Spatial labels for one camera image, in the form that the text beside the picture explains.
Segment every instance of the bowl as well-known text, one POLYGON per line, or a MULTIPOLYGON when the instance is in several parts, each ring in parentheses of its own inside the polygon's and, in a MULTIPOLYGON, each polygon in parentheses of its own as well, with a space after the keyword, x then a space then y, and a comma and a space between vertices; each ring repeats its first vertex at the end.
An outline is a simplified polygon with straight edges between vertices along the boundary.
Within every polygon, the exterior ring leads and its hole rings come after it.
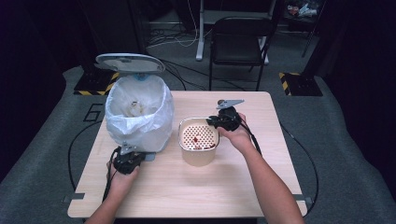
POLYGON ((192 166, 205 166, 215 159, 219 132, 207 118, 183 119, 178 128, 178 142, 183 160, 192 166))

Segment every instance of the hazard tape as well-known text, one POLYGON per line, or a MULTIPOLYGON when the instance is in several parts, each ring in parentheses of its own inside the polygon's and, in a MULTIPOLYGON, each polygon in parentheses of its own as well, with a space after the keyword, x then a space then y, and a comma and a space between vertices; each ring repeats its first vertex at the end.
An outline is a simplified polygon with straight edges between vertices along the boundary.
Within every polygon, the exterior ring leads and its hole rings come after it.
POLYGON ((120 73, 115 73, 111 77, 106 89, 104 91, 74 91, 75 95, 108 95, 111 88, 113 88, 114 83, 117 81, 120 73))
POLYGON ((295 76, 299 76, 300 74, 299 73, 279 73, 280 81, 282 82, 283 91, 285 92, 286 95, 291 95, 289 84, 285 78, 286 74, 295 75, 295 76))

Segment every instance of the chair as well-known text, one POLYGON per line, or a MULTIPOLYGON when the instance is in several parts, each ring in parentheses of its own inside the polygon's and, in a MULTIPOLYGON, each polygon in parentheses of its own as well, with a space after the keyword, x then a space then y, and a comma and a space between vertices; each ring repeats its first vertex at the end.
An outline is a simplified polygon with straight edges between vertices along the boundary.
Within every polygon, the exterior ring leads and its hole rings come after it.
POLYGON ((262 69, 277 22, 267 18, 227 17, 216 21, 210 45, 209 90, 212 90, 213 64, 260 67, 256 91, 262 80, 262 69), (263 47, 259 37, 266 36, 263 47))

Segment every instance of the plastic bag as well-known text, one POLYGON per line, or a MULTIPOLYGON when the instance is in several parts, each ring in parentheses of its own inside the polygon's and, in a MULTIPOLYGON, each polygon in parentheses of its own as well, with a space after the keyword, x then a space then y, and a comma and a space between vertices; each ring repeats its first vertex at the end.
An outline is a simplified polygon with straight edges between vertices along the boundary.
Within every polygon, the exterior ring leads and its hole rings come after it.
POLYGON ((174 113, 173 96, 160 77, 122 77, 107 97, 106 127, 120 146, 158 152, 172 134, 174 113))

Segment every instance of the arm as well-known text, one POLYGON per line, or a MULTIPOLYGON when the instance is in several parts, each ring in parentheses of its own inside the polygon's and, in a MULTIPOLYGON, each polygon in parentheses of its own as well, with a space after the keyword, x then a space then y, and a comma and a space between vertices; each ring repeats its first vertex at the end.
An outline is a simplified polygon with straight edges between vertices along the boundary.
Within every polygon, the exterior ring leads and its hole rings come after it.
MULTIPOLYGON (((246 120, 243 114, 239 115, 242 120, 246 120)), ((221 127, 218 127, 218 130, 221 135, 230 139, 233 146, 244 156, 262 213, 268 222, 304 223, 289 188, 253 146, 248 132, 242 126, 233 132, 227 132, 221 127)))
POLYGON ((107 177, 112 178, 110 191, 106 199, 85 223, 113 223, 117 210, 137 178, 138 171, 139 166, 136 166, 129 175, 123 175, 116 172, 113 164, 111 164, 111 175, 113 177, 107 177))

